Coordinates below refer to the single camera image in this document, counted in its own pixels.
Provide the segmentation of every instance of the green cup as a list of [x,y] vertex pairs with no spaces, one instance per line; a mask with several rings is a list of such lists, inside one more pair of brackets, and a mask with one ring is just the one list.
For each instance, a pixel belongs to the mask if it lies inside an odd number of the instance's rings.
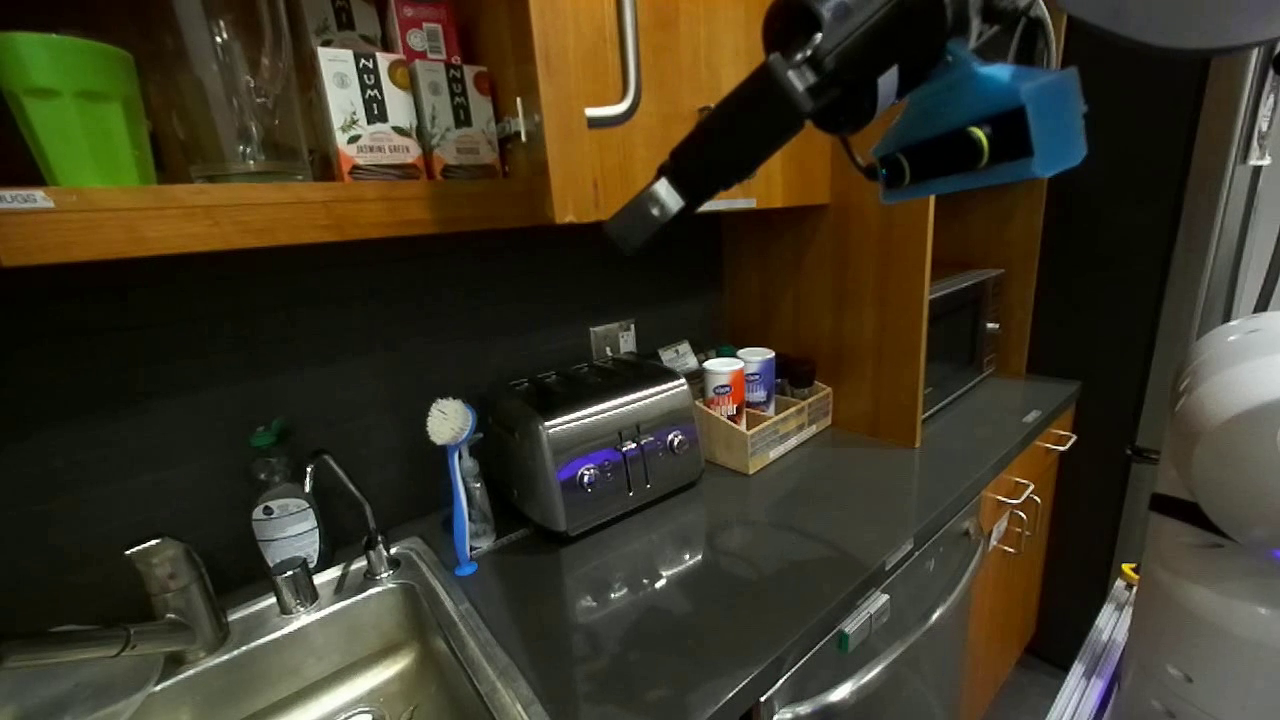
[[129,52],[56,31],[0,31],[0,91],[46,182],[155,182]]

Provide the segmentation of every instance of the box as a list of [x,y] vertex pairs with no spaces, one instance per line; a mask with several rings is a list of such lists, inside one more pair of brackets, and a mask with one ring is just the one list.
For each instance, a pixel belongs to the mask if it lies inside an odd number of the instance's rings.
[[374,0],[300,0],[294,9],[315,47],[388,47]]
[[810,392],[804,392],[804,395],[779,392],[777,411],[770,414],[747,411],[747,424],[715,414],[703,405],[696,405],[690,414],[696,414],[703,457],[712,464],[757,476],[770,459],[799,446],[808,437],[832,428],[832,408],[837,408],[832,388],[810,384]]
[[462,59],[451,0],[388,0],[388,36],[409,59]]
[[436,181],[495,175],[499,138],[483,65],[416,59],[416,99]]
[[334,181],[423,181],[411,65],[394,52],[315,47]]

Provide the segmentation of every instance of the black countertop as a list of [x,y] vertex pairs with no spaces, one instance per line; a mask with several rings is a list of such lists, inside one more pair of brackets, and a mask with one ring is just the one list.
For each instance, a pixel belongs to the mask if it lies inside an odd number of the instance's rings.
[[706,464],[591,534],[514,534],[461,578],[549,715],[741,715],[1075,398],[989,378],[925,446],[821,430],[761,476]]

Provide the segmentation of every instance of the dishwasher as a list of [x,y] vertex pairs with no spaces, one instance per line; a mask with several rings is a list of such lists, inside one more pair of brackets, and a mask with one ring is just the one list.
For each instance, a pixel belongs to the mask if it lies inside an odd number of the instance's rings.
[[971,503],[790,663],[750,715],[958,715],[966,588],[983,552]]

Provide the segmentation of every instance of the shelf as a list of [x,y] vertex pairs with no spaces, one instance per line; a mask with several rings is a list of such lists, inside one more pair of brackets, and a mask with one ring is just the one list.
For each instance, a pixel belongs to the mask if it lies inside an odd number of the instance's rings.
[[549,224],[543,182],[0,189],[0,267],[239,253]]

